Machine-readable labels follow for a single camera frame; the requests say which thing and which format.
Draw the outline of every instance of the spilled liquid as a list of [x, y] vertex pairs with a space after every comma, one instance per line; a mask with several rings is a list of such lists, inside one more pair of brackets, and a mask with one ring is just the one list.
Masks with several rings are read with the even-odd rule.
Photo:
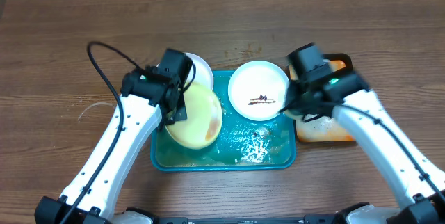
[[190, 150], [163, 131], [156, 135], [155, 157], [164, 167], [282, 165], [295, 150], [293, 121], [284, 115], [255, 122], [239, 115], [229, 102], [230, 77], [215, 77], [214, 89], [222, 107], [222, 128], [210, 146]]

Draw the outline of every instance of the yellow bowl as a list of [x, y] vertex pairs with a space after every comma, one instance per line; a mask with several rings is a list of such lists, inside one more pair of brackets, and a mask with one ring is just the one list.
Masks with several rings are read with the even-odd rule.
[[166, 127], [180, 145], [198, 150], [212, 144], [223, 125], [223, 111], [215, 93], [207, 87], [192, 83], [184, 93], [187, 120]]

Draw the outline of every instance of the white plate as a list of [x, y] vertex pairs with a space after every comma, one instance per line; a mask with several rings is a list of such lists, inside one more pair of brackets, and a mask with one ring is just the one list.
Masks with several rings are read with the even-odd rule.
[[[240, 66], [229, 81], [229, 100], [234, 109], [250, 120], [270, 120], [284, 107], [289, 78], [281, 68], [267, 61]], [[267, 96], [268, 104], [249, 105], [251, 99]]]
[[[193, 63], [196, 66], [196, 77], [193, 82], [197, 82], [201, 85], [206, 86], [207, 88], [210, 88], [210, 90], [213, 90], [213, 73], [211, 71], [211, 68], [209, 64], [207, 64], [204, 59], [197, 56], [196, 54], [191, 53], [185, 53], [190, 59], [192, 59]], [[187, 76], [187, 81], [191, 81], [193, 76], [193, 68], [190, 70]]]

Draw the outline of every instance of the plate rim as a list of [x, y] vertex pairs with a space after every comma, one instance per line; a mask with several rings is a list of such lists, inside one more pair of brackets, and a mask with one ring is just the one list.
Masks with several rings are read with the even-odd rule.
[[197, 54], [189, 53], [189, 52], [184, 52], [184, 53], [187, 55], [187, 57], [192, 59], [192, 61], [197, 61], [205, 67], [205, 69], [207, 70], [207, 74], [209, 74], [209, 78], [210, 78], [210, 90], [213, 90], [214, 77], [213, 77], [213, 72], [210, 68], [210, 65], [201, 56], [198, 56]]
[[287, 75], [286, 75], [286, 73], [283, 71], [283, 69], [281, 69], [279, 66], [277, 66], [276, 64], [274, 64], [274, 63], [271, 63], [271, 62], [269, 62], [269, 61], [249, 61], [249, 62], [247, 62], [247, 63], [244, 63], [244, 64], [242, 64], [240, 67], [238, 67], [236, 70], [235, 70], [235, 72], [233, 73], [233, 75], [230, 77], [230, 80], [229, 80], [229, 84], [228, 84], [228, 86], [227, 86], [227, 95], [229, 96], [229, 101], [230, 101], [230, 104], [232, 105], [232, 107], [235, 109], [235, 111], [238, 113], [238, 114], [240, 114], [241, 116], [243, 116], [244, 118], [246, 118], [246, 119], [248, 119], [248, 120], [254, 120], [254, 121], [259, 121], [259, 122], [261, 122], [261, 121], [266, 121], [266, 120], [272, 120], [273, 118], [275, 118], [275, 117], [277, 117], [277, 116], [279, 116], [280, 115], [280, 113], [276, 113], [275, 115], [271, 115], [271, 116], [268, 116], [267, 118], [261, 118], [261, 119], [259, 119], [259, 118], [251, 118], [251, 117], [248, 117], [246, 114], [244, 114], [244, 113], [241, 113], [241, 110], [235, 105], [235, 103], [234, 103], [234, 101], [233, 101], [233, 95], [232, 95], [232, 93], [231, 93], [231, 89], [232, 89], [232, 87], [233, 87], [233, 85], [234, 85], [234, 80], [235, 80], [235, 78], [244, 70], [244, 69], [246, 69], [246, 68], [248, 68], [248, 67], [251, 67], [251, 66], [253, 66], [253, 65], [256, 65], [257, 63], [259, 63], [260, 65], [267, 65], [267, 66], [269, 66], [269, 67], [272, 67], [272, 69], [274, 70], [274, 71], [276, 71], [277, 73], [279, 73], [279, 75], [281, 76], [281, 77], [286, 77], [286, 79], [284, 80], [285, 81], [285, 83], [286, 83], [286, 86], [289, 86], [289, 78], [287, 77]]

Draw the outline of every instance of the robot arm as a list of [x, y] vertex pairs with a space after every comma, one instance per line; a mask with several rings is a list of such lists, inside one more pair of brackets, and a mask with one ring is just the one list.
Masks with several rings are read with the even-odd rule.
[[[80, 210], [86, 212], [92, 208], [100, 209], [99, 217], [106, 220], [111, 220], [114, 215], [120, 189], [141, 147], [162, 120], [161, 108], [159, 105], [150, 106], [148, 99], [129, 95], [128, 97], [120, 96], [120, 100], [125, 112], [123, 116], [124, 130], [120, 134], [119, 141], [105, 166], [78, 206]], [[104, 157], [116, 134], [119, 117], [121, 115], [119, 115], [119, 110], [116, 109], [110, 124], [90, 158], [71, 184], [61, 193], [61, 198], [67, 198], [66, 204], [72, 205], [74, 203], [82, 187], [86, 185]]]
[[[402, 209], [398, 217], [409, 216], [415, 223], [443, 218], [445, 197], [440, 191], [445, 189], [445, 173], [412, 144], [352, 64], [346, 63], [344, 69], [333, 72], [313, 44], [288, 57], [300, 79], [289, 84], [282, 111], [291, 117], [310, 113], [336, 119], [382, 173]], [[384, 214], [380, 211], [371, 217], [372, 222], [355, 219], [349, 223], [386, 223], [388, 213], [394, 215], [393, 210]], [[409, 223], [400, 219], [393, 221]]]
[[[100, 42], [97, 45], [114, 50]], [[137, 66], [133, 72], [125, 75], [119, 97], [124, 115], [120, 115], [120, 110], [116, 108], [85, 166], [63, 190], [59, 199], [41, 199], [34, 214], [37, 224], [56, 224], [63, 219], [66, 223], [110, 223], [122, 184], [149, 135], [157, 127], [187, 119], [183, 94], [188, 87], [184, 85], [191, 67], [193, 80], [195, 66], [192, 60], [184, 53], [167, 49], [158, 67], [142, 70]], [[123, 126], [119, 139], [94, 177], [93, 173], [117, 136], [120, 118], [123, 118]], [[93, 179], [92, 184], [86, 189], [85, 185], [90, 179]]]
[[[374, 91], [361, 90], [345, 97], [344, 101], [345, 105], [366, 111], [383, 121], [397, 135], [417, 163], [429, 174], [432, 182], [439, 189], [445, 189], [445, 173], [412, 144], [385, 111]], [[332, 117], [354, 136], [385, 178], [401, 209], [414, 204], [414, 196], [418, 193], [426, 198], [435, 194], [424, 179], [419, 179], [419, 171], [414, 168], [406, 153], [380, 125], [357, 112], [340, 106], [334, 107]]]

